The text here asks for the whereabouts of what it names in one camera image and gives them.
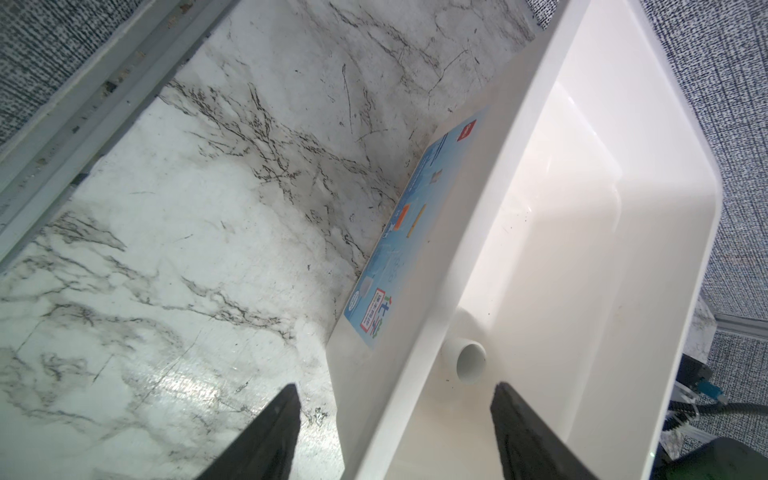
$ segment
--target marble surface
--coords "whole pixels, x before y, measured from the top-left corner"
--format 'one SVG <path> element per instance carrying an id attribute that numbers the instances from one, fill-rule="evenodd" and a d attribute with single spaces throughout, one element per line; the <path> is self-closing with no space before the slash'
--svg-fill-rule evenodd
<path id="1" fill-rule="evenodd" d="M 193 478 L 288 382 L 338 478 L 324 344 L 522 0 L 241 2 L 0 278 L 0 476 Z"/>
<path id="2" fill-rule="evenodd" d="M 688 330 L 688 337 L 683 345 L 683 353 L 692 356 L 700 362 L 707 363 L 716 331 L 717 321 L 715 320 L 715 315 L 712 314 L 707 304 L 699 297 L 699 300 L 696 301 L 694 317 Z M 683 451 L 683 440 L 683 434 L 674 430 L 672 432 L 662 432 L 660 437 L 661 444 L 672 459 L 680 457 L 680 453 Z"/>

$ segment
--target blue label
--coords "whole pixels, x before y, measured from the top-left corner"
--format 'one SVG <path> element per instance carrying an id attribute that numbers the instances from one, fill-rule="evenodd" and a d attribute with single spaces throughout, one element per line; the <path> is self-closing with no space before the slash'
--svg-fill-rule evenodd
<path id="1" fill-rule="evenodd" d="M 344 316 L 373 348 L 411 265 L 453 186 L 485 109 L 429 145 L 360 275 Z"/>

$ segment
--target gray carpet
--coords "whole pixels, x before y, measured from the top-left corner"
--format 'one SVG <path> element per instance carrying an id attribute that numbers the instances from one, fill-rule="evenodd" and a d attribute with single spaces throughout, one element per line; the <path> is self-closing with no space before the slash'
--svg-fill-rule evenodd
<path id="1" fill-rule="evenodd" d="M 556 4 L 529 0 L 542 26 Z M 702 296 L 716 314 L 768 320 L 768 0 L 643 7 L 723 175 Z"/>
<path id="2" fill-rule="evenodd" d="M 0 146 L 91 57 L 141 0 L 0 3 Z"/>
<path id="3" fill-rule="evenodd" d="M 718 331 L 712 342 L 709 366 L 714 372 L 712 383 L 723 389 L 732 402 L 768 405 L 768 341 Z M 768 456 L 768 417 L 720 415 L 703 417 L 692 425 L 744 442 Z M 700 446 L 686 438 L 683 453 Z"/>

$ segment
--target black cable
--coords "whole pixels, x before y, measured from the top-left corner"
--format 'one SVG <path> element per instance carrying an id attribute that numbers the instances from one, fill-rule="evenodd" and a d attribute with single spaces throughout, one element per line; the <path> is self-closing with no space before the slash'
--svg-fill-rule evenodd
<path id="1" fill-rule="evenodd" d="M 670 430 L 675 430 L 683 426 L 683 423 L 675 416 L 672 416 L 666 420 L 664 420 L 664 426 L 661 427 L 662 432 L 669 432 Z"/>
<path id="2" fill-rule="evenodd" d="M 743 413 L 744 415 L 765 415 L 768 416 L 768 405 L 757 403 L 712 403 L 709 405 L 696 405 L 696 408 L 690 403 L 670 402 L 669 410 L 673 412 L 690 413 L 696 415 L 727 415 L 729 413 Z"/>
<path id="3" fill-rule="evenodd" d="M 760 405 L 757 403 L 729 403 L 724 405 L 722 403 L 711 403 L 708 405 L 694 405 L 684 402 L 670 402 L 669 410 L 672 412 L 685 413 L 687 415 L 696 415 L 697 410 L 699 415 L 729 415 L 731 413 L 742 413 L 744 415 L 764 415 L 768 416 L 768 405 Z M 683 426 L 684 420 L 680 420 L 676 415 L 664 420 L 664 426 L 661 428 L 663 432 L 669 432 Z"/>

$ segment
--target red logo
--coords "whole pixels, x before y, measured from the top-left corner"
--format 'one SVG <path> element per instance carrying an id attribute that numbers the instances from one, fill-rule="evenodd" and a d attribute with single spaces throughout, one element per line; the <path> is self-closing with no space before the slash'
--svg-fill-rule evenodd
<path id="1" fill-rule="evenodd" d="M 476 120 L 473 120 L 466 124 L 464 128 L 462 129 L 462 133 L 458 136 L 458 139 L 456 141 L 462 141 L 465 138 L 469 136 L 470 133 L 472 133 L 472 128 L 475 126 Z"/>

